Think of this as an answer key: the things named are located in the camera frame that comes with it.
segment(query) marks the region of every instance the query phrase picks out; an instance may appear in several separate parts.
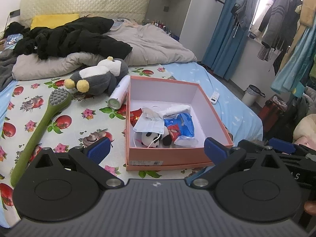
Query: yellow pillow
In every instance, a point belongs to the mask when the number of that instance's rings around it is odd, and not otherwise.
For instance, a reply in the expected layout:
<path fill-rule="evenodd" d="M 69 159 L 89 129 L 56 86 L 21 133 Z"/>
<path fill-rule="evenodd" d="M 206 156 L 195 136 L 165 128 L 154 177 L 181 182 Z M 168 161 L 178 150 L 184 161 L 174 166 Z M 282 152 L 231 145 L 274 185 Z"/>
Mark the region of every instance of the yellow pillow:
<path fill-rule="evenodd" d="M 32 19 L 31 29 L 35 27 L 56 28 L 79 18 L 79 14 L 38 15 Z"/>

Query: triangular hole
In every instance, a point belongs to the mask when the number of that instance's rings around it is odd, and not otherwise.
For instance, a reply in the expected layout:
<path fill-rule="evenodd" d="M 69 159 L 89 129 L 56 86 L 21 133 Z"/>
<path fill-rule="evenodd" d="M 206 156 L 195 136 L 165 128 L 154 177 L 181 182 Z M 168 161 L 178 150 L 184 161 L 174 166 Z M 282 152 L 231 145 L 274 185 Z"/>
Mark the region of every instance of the triangular hole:
<path fill-rule="evenodd" d="M 272 155 L 266 155 L 261 165 L 264 167 L 280 168 Z"/>
<path fill-rule="evenodd" d="M 39 162 L 37 162 L 35 167 L 40 168 L 40 167 L 47 167 L 47 166 L 52 166 L 52 165 L 53 165 L 53 163 L 52 163 L 49 155 L 43 154 L 42 157 L 40 158 Z"/>

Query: orange box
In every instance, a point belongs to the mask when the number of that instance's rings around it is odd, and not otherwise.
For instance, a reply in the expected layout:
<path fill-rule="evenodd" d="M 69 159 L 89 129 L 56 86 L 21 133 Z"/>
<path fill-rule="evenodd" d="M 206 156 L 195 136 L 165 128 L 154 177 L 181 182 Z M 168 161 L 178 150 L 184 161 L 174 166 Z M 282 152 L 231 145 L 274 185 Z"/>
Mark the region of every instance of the orange box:
<path fill-rule="evenodd" d="M 194 135 L 198 139 L 195 148 L 145 148 L 137 140 L 130 123 L 130 111 L 141 107 L 158 107 L 161 110 L 173 104 L 191 107 Z M 212 137 L 231 148 L 225 126 L 199 84 L 160 78 L 131 76 L 126 108 L 126 169 L 127 170 L 175 170 L 211 166 L 204 153 L 204 141 Z"/>

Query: green brush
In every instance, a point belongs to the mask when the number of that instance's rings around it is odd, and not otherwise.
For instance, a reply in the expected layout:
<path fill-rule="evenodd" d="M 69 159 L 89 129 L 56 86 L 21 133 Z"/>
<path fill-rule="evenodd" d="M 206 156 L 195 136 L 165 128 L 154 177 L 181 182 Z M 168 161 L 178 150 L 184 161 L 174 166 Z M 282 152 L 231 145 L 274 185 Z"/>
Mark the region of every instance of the green brush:
<path fill-rule="evenodd" d="M 52 91 L 51 95 L 49 96 L 49 103 L 46 109 L 46 112 L 36 127 L 34 133 L 32 134 L 31 138 L 29 139 L 28 143 L 26 144 L 23 152 L 20 154 L 20 158 L 17 161 L 12 174 L 11 174 L 11 185 L 13 187 L 16 186 L 17 182 L 20 180 L 21 176 L 23 175 L 24 171 L 26 170 L 27 163 L 29 162 L 31 155 L 35 146 L 41 140 L 43 134 L 46 131 L 47 125 L 51 118 L 58 112 L 61 111 L 63 108 L 67 107 L 71 102 L 71 94 L 64 90 L 63 88 L 58 88 Z"/>

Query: black circular disc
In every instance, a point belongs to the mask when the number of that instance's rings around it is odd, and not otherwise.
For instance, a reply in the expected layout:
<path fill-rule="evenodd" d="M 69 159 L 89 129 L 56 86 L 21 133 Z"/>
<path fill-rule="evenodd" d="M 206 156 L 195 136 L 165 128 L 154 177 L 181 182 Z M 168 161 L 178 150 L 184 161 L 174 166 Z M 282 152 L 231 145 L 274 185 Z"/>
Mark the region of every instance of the black circular disc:
<path fill-rule="evenodd" d="M 216 199 L 228 213 L 252 222 L 279 221 L 295 214 L 301 191 L 290 174 L 269 177 L 250 171 L 228 175 L 217 184 Z"/>
<path fill-rule="evenodd" d="M 13 193 L 15 208 L 21 216 L 45 222 L 77 217 L 88 211 L 99 196 L 97 183 L 89 176 L 62 170 L 36 170 L 17 185 Z"/>

